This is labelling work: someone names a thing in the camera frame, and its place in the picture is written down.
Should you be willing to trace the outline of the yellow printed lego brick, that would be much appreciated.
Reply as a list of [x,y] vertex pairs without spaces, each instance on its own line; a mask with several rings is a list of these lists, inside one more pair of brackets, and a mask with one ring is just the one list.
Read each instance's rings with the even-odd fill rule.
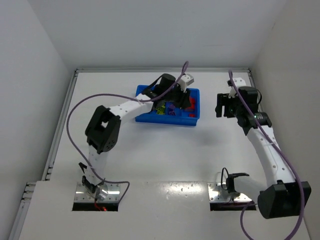
[[165,115],[166,114],[166,106],[163,104],[162,106],[157,107],[156,109],[157,115]]

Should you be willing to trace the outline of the purple round lego brick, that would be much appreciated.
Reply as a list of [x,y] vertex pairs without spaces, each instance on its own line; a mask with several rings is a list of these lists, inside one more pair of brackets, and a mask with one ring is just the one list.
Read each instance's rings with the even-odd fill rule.
[[178,116],[178,112],[177,112],[178,108],[173,106],[173,105],[170,105],[168,107],[168,115],[169,116]]

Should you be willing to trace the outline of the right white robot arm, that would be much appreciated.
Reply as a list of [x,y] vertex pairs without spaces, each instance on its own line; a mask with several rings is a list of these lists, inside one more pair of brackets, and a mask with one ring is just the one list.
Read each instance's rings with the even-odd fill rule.
[[237,91],[219,93],[216,116],[236,118],[244,135],[253,145],[261,162],[265,178],[265,190],[248,193],[265,219],[299,216],[310,195],[307,181],[298,183],[291,168],[276,151],[272,122],[267,113],[259,111],[259,91],[241,86]]

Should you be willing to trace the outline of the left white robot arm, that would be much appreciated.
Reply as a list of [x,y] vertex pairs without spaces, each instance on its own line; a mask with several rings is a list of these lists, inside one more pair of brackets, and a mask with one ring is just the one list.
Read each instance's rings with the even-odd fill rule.
[[89,145],[88,166],[82,167],[82,183],[92,194],[103,182],[108,152],[118,141],[120,127],[124,123],[146,113],[150,113],[166,102],[171,102],[179,109],[191,106],[188,86],[194,82],[193,76],[183,74],[180,80],[164,73],[159,80],[147,86],[132,100],[122,104],[104,107],[100,105],[93,113],[85,130]]

